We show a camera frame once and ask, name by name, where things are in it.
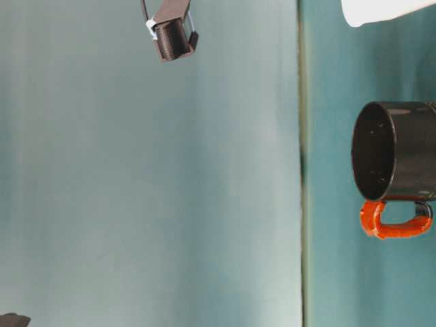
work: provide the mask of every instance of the table surface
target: table surface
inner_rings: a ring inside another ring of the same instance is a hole
[[[301,5],[308,327],[434,326],[436,231],[380,241],[359,224],[352,129],[372,100],[436,98],[436,7],[361,28],[336,1]],[[387,221],[406,221],[393,204]]]

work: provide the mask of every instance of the teal backdrop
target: teal backdrop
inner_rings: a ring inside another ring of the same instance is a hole
[[[296,4],[192,10],[164,65],[139,0],[0,3],[0,313],[301,325]]]
[[[350,148],[367,102],[436,98],[436,7],[358,29],[339,0],[300,8],[306,326],[434,326],[436,231],[366,237]],[[389,204],[384,218],[413,215],[412,204]]]

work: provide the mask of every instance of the white clip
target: white clip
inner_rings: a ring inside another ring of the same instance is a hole
[[[153,36],[153,40],[157,40],[157,34],[155,32],[155,30],[153,29],[153,27],[156,25],[155,20],[153,19],[154,17],[152,17],[151,19],[149,19],[145,25],[147,26],[147,28],[149,29],[149,32],[151,34],[151,36]]]

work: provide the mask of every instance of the white object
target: white object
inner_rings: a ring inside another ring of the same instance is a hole
[[[346,21],[352,27],[391,20],[434,5],[436,0],[342,0]]]
[[[151,36],[153,37],[153,40],[157,40],[157,34],[154,30],[154,26],[156,25],[156,22],[154,20],[154,17],[152,17],[151,19],[149,19],[145,25],[147,26],[147,28],[149,29],[149,32],[151,34]]]

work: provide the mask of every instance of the metal wire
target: metal wire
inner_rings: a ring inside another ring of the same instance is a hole
[[[145,4],[145,0],[141,0],[141,5],[142,5],[142,13],[144,14],[145,22],[147,22],[150,18],[149,18],[149,13],[147,12],[147,6]]]

